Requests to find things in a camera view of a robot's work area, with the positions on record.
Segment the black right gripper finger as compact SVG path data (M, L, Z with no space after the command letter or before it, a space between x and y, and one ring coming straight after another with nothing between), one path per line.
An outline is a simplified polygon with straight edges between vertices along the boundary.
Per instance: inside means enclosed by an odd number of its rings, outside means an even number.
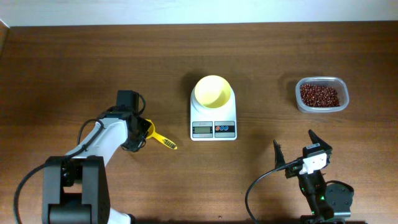
M273 146L275 155L275 169L278 169L285 165L285 159L282 153L281 145L276 140L273 140Z
M311 129L308 130L308 135L313 144L319 143L321 150L324 150L325 152L332 151L332 147L329 144L327 144L324 140L319 138Z

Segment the yellow plastic measuring scoop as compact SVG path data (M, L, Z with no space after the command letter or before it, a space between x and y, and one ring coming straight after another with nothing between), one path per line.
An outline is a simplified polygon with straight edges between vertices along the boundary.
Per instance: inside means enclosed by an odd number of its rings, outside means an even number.
M178 146L173 141L171 141L169 138L156 132L155 125L150 119L146 119L146 121L150 122L150 127L148 130L148 135L147 135L146 139L153 138L169 149L173 149L173 150L178 149Z

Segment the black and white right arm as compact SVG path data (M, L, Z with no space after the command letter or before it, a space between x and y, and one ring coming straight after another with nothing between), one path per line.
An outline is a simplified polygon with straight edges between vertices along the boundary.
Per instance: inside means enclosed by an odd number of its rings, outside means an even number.
M286 178L298 178L301 193L305 196L312 214L300 217L301 223L321 223L326 220L328 210L322 208L325 202L326 182L321 169L330 163L333 148L319 138L311 129L308 135L311 145L302 149L303 156L286 163L281 145L273 141L275 153L275 169L284 171Z

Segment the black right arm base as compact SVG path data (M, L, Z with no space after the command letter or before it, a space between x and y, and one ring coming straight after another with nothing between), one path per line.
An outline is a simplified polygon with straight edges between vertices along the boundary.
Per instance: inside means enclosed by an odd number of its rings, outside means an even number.
M331 180L324 184L301 187L311 209L311 215L302 215L304 224L346 223L351 217L354 189L352 186Z

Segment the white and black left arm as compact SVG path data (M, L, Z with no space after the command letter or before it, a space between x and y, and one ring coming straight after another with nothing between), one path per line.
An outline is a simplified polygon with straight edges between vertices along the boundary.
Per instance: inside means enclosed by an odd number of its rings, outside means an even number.
M131 113L108 114L65 156L46 160L42 199L43 223L135 223L112 208L105 167L119 147L144 147L151 123Z

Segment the white digital kitchen scale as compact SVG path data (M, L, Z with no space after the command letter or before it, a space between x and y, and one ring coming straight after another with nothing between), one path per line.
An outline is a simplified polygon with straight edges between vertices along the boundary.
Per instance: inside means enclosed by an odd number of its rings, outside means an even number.
M190 98L190 139L192 141L234 141L237 139L236 98L219 108L207 108L197 101L195 90Z

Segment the yellow plastic bowl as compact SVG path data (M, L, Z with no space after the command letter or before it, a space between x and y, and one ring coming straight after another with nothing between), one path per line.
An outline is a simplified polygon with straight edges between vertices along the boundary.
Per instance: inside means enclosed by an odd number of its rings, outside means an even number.
M208 75L198 81L193 92L200 105L215 109L227 104L232 95L232 88L223 77Z

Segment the red beans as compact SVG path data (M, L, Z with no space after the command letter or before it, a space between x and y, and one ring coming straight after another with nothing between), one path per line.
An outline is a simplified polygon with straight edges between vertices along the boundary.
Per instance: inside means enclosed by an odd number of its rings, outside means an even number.
M306 106L314 108L330 108L340 106L338 93L333 87L304 84L300 88L300 96Z

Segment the clear plastic container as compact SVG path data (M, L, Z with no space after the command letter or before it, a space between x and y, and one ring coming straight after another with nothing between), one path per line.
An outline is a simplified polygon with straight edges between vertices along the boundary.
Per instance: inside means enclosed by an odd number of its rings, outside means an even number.
M303 113L331 113L349 104L345 82L337 77L308 77L295 87L297 108Z

